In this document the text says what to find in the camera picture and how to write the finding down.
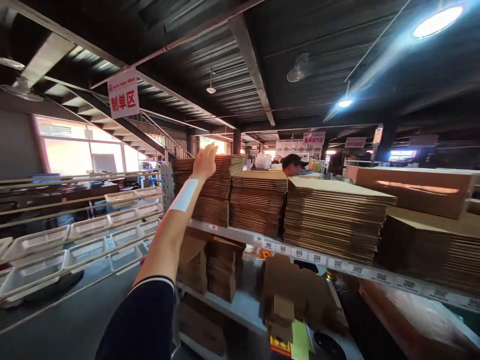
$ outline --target white bandage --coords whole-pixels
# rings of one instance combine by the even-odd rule
[[[183,184],[180,192],[176,196],[175,200],[171,204],[169,210],[179,210],[186,212],[189,208],[192,197],[194,196],[195,190],[199,185],[198,179],[188,179]]]

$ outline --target person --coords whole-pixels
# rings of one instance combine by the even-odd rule
[[[106,327],[96,360],[170,359],[180,247],[200,191],[216,170],[217,150],[211,144],[198,152],[191,176],[158,225],[130,292]]]
[[[281,169],[287,177],[298,176],[302,173],[302,168],[308,165],[308,162],[302,161],[297,154],[285,156],[281,161]]]

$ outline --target black cap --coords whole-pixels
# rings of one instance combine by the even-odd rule
[[[307,166],[309,163],[302,161],[302,158],[297,154],[290,154],[285,156],[281,160],[281,167],[282,169],[286,169],[290,164],[294,164],[295,166],[300,165],[302,168]]]

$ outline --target hand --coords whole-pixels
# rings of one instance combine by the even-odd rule
[[[200,149],[193,163],[192,179],[206,181],[215,173],[215,170],[217,170],[215,155],[217,155],[218,149],[219,147],[214,146],[214,144],[207,145],[205,148]]]

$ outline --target red and white sign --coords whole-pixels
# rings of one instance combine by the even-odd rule
[[[140,114],[137,70],[130,69],[108,81],[108,98],[112,119]]]
[[[325,142],[325,131],[304,132],[303,145],[305,149],[321,149]]]
[[[366,137],[347,137],[345,141],[345,149],[363,149],[366,142]]]

